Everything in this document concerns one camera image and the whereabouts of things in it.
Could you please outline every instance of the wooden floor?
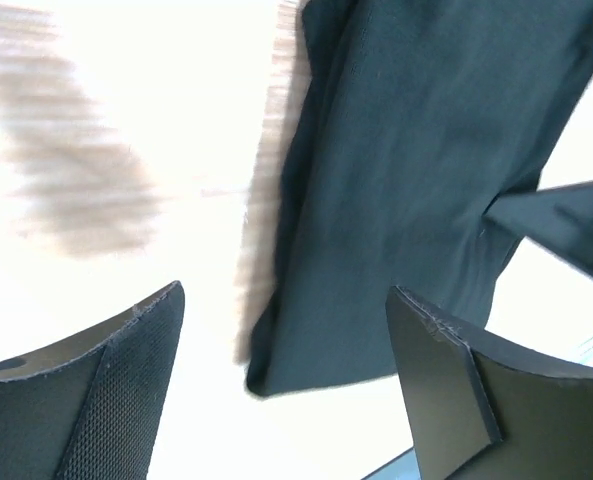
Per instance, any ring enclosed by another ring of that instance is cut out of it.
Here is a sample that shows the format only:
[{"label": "wooden floor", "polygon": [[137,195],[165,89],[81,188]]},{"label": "wooden floor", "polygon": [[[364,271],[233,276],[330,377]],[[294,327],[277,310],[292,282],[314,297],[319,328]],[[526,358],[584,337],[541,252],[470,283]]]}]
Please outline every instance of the wooden floor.
[{"label": "wooden floor", "polygon": [[[299,3],[2,3],[0,359],[180,279],[186,324],[150,478],[359,479],[406,449],[395,378],[267,402],[242,386],[309,81]],[[591,178],[593,85],[543,184]],[[593,284],[521,247],[491,328],[556,353],[583,318]]]}]

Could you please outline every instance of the light wood surface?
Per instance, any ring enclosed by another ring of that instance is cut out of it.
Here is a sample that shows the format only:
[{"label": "light wood surface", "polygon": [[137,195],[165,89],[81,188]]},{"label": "light wood surface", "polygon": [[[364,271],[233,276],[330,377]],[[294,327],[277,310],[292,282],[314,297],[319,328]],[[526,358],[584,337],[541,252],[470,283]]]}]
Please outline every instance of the light wood surface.
[{"label": "light wood surface", "polygon": [[[268,402],[243,389],[309,79],[300,2],[0,3],[35,10],[0,8],[0,359],[180,279],[150,478],[359,479],[406,449],[395,378]],[[591,178],[593,85],[543,185]],[[583,318],[593,284],[526,242],[491,328],[556,353]]]}]

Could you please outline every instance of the black pants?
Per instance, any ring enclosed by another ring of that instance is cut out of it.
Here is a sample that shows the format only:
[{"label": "black pants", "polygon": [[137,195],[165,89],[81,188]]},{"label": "black pants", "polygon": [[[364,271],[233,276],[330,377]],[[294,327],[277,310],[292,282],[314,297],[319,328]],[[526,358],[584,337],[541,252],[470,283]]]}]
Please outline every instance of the black pants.
[{"label": "black pants", "polygon": [[593,0],[312,0],[302,18],[313,78],[252,334],[260,396],[394,374],[392,284],[484,325],[519,239],[482,214],[537,188],[593,75]]}]

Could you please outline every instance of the blurry background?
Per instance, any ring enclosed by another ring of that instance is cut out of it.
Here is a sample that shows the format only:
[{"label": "blurry background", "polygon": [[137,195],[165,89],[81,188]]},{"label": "blurry background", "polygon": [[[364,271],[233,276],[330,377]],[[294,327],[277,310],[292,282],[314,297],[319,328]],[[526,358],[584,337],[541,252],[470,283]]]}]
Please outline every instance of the blurry background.
[{"label": "blurry background", "polygon": [[[411,444],[396,378],[268,402],[243,390],[309,79],[300,3],[0,2],[0,360],[180,279],[154,480],[358,479]],[[593,84],[543,186],[590,179]],[[591,328],[593,282],[525,242],[490,329],[559,354]]]}]

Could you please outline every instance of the black fabric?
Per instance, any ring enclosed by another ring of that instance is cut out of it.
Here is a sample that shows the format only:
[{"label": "black fabric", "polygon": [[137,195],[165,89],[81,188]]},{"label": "black fabric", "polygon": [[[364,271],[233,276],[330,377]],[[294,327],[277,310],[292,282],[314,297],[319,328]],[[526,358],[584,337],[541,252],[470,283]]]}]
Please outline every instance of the black fabric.
[{"label": "black fabric", "polygon": [[507,195],[485,216],[593,278],[593,181]]},{"label": "black fabric", "polygon": [[0,363],[0,480],[145,480],[184,315],[171,284]]},{"label": "black fabric", "polygon": [[593,0],[312,0],[302,19],[260,396],[394,374],[390,285],[485,325],[519,240],[483,214],[537,188],[593,75]]}]

